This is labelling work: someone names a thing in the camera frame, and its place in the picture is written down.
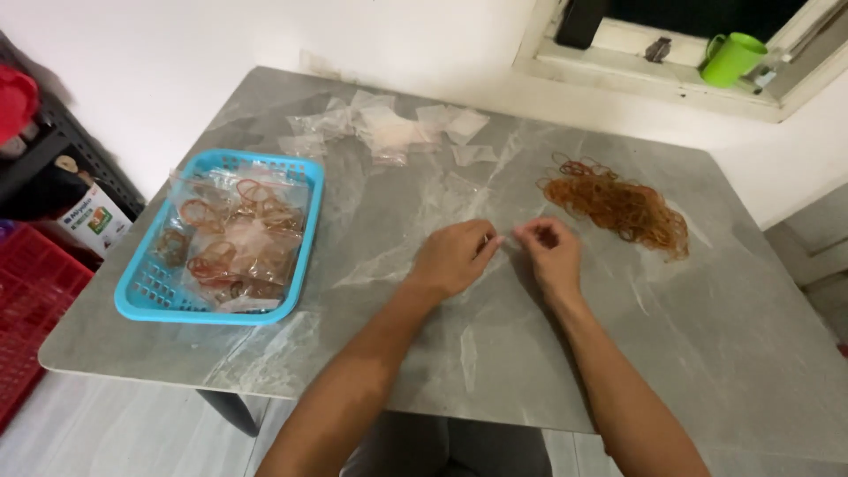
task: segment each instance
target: gray marble table top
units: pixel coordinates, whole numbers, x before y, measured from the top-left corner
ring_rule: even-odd
[[[357,89],[257,68],[187,158],[210,148],[279,154],[277,139],[292,135],[286,116],[317,114]],[[438,104],[396,96],[410,118]],[[304,290],[295,311],[269,326],[142,323],[115,310],[114,286],[163,188],[47,338],[41,363],[295,399],[388,298],[432,230],[485,217],[508,233],[541,214],[566,217],[535,185],[561,151],[658,189],[686,217],[691,256],[674,263],[567,220],[584,242],[589,304],[695,441],[848,462],[848,366],[707,153],[487,114],[471,144],[493,146],[497,163],[458,167],[445,145],[405,167],[376,167],[354,137],[329,143]],[[475,284],[434,313],[388,407],[592,433],[576,368],[540,303],[526,258],[507,241]]]

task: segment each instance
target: hand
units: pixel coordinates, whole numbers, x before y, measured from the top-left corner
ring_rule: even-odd
[[[418,250],[405,282],[433,293],[438,301],[457,295],[480,278],[503,241],[486,220],[440,228]]]
[[[516,239],[533,259],[536,281],[548,305],[572,309],[583,303],[580,292],[580,239],[554,217],[515,227]]]

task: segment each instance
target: red container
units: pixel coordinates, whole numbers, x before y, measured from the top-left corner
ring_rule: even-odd
[[[44,374],[38,348],[93,274],[28,225],[0,243],[0,433]]]

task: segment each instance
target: plastic basket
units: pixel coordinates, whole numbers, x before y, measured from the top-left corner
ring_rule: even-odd
[[[131,320],[173,322],[262,325],[283,319],[298,302],[309,261],[321,194],[324,189],[324,168],[311,160],[272,154],[260,154],[228,149],[204,151],[188,161],[182,177],[223,167],[237,171],[241,165],[259,162],[270,168],[286,170],[289,176],[302,179],[310,187],[310,203],[306,212],[304,240],[298,252],[292,282],[286,290],[285,300],[273,310],[250,313],[220,313],[210,311],[207,305],[180,285],[181,269],[169,269],[155,255],[148,253],[156,239],[162,222],[173,205],[166,200],[153,219],[135,255],[124,270],[114,291],[114,304],[121,315]]]
[[[38,348],[92,275],[28,225],[0,243],[0,432],[44,373]]]

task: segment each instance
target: window sill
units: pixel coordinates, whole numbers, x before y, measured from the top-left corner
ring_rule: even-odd
[[[533,57],[519,54],[513,69],[547,80],[637,94],[759,121],[784,119],[780,102],[768,91],[755,95],[740,87],[711,87],[692,66],[655,64],[603,48],[566,48],[547,37],[542,38]]]

